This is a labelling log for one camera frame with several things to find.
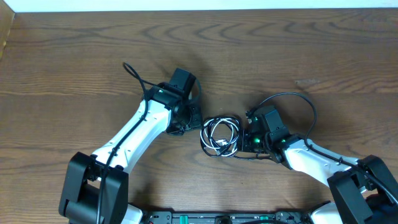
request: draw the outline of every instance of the black bracket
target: black bracket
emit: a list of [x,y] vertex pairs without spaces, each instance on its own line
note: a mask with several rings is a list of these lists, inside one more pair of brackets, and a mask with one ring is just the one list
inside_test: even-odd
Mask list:
[[[88,184],[103,171],[94,157],[76,153],[69,162],[63,184],[59,214],[70,223],[95,223],[99,189]],[[109,170],[104,186],[101,223],[121,223],[127,210],[129,175],[117,168]]]
[[[377,177],[393,193],[398,193],[398,183],[383,161],[373,155],[358,161],[358,166]],[[396,223],[398,205],[382,189],[365,200],[360,190],[375,189],[374,183],[355,170],[337,172],[328,179],[329,188],[343,223],[371,224]]]
[[193,85],[198,82],[195,76],[190,72],[177,68],[174,71],[169,83],[161,83],[162,93],[157,91],[154,99],[157,100],[160,95],[171,95],[177,99],[172,105],[172,120],[166,129],[167,134],[181,136],[187,131],[200,129],[202,126],[202,115],[200,109],[201,87],[199,87],[198,96],[189,99]]
[[276,163],[291,169],[285,159],[284,149],[295,141],[296,135],[291,135],[287,126],[282,122],[278,111],[274,106],[263,106],[254,113],[247,111],[246,116],[250,127],[243,131],[243,152],[265,152]]

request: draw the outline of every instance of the wood grain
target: wood grain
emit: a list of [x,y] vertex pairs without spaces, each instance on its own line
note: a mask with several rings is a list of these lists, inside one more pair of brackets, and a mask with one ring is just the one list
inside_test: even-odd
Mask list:
[[[123,127],[151,82],[176,67],[203,87],[203,114],[238,114],[279,91],[315,102],[311,136],[338,153],[380,156],[398,178],[398,9],[18,14],[0,63],[0,220],[66,223],[69,159]],[[274,103],[292,131],[312,114]],[[265,211],[330,200],[306,175],[269,161],[211,159],[198,131],[161,134],[129,178],[129,201],[175,210]]]

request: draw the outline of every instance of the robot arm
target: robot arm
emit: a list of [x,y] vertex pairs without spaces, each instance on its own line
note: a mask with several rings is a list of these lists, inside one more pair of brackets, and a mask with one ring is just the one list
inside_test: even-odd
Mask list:
[[100,223],[138,223],[142,211],[128,205],[127,201],[129,174],[161,132],[183,135],[186,131],[201,127],[198,102],[189,99],[195,81],[191,73],[176,69],[169,83],[153,86],[146,93],[149,101],[145,120],[120,145],[111,158],[108,170],[104,168],[111,151],[142,117],[145,101],[141,102],[131,120],[103,147],[90,156],[76,153],[68,165],[59,213],[69,218],[70,223],[95,223],[100,190],[90,185],[89,181],[101,180],[103,172],[107,172]]
[[[314,224],[393,223],[391,220],[398,218],[398,205],[392,198],[398,195],[398,183],[380,158],[345,157],[309,139],[306,144],[303,137],[289,133],[273,106],[247,114],[251,126],[243,136],[243,151],[265,150],[274,162],[304,172],[330,188],[335,203],[311,211],[308,216]],[[392,195],[363,173],[378,179]],[[378,194],[365,200],[362,193],[375,189]]]

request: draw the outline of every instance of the white cable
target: white cable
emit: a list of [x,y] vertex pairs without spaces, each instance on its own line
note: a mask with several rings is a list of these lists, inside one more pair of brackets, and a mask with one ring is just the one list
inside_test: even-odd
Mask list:
[[[209,125],[211,122],[213,122],[214,120],[217,120],[217,123],[212,124],[211,131],[210,131],[210,134],[209,134],[209,133],[207,133],[207,127],[208,127],[208,125]],[[215,129],[216,129],[217,126],[218,126],[220,123],[222,123],[222,122],[227,123],[226,125],[229,125],[229,127],[231,128],[231,138],[230,138],[229,141],[227,141],[227,140],[225,140],[225,139],[220,139],[220,140],[217,140],[216,143],[217,143],[217,144],[218,144],[218,143],[222,143],[222,144],[223,144],[222,146],[227,145],[227,144],[233,144],[233,145],[232,145],[232,150],[231,150],[231,152],[230,152],[229,154],[222,154],[222,155],[220,155],[219,150],[221,149],[221,147],[219,147],[219,146],[213,144],[213,141],[206,142],[206,141],[204,140],[204,138],[203,138],[203,130],[204,130],[204,133],[205,133],[206,137],[207,137],[208,139],[211,139],[211,138],[213,138],[213,134],[214,134],[214,132],[215,132]],[[202,141],[202,143],[203,143],[206,147],[208,147],[208,148],[210,148],[210,149],[214,149],[215,152],[217,153],[217,155],[220,155],[220,156],[223,156],[223,157],[232,156],[232,155],[234,155],[234,154],[237,152],[237,150],[238,150],[238,147],[237,147],[237,142],[238,142],[238,137],[239,137],[239,127],[238,127],[238,126],[239,126],[239,121],[237,121],[237,120],[235,120],[235,119],[232,119],[232,118],[228,118],[228,117],[227,117],[227,118],[211,118],[211,119],[209,119],[208,121],[206,121],[206,122],[204,123],[203,128],[202,128],[202,130],[200,131],[200,140]]]

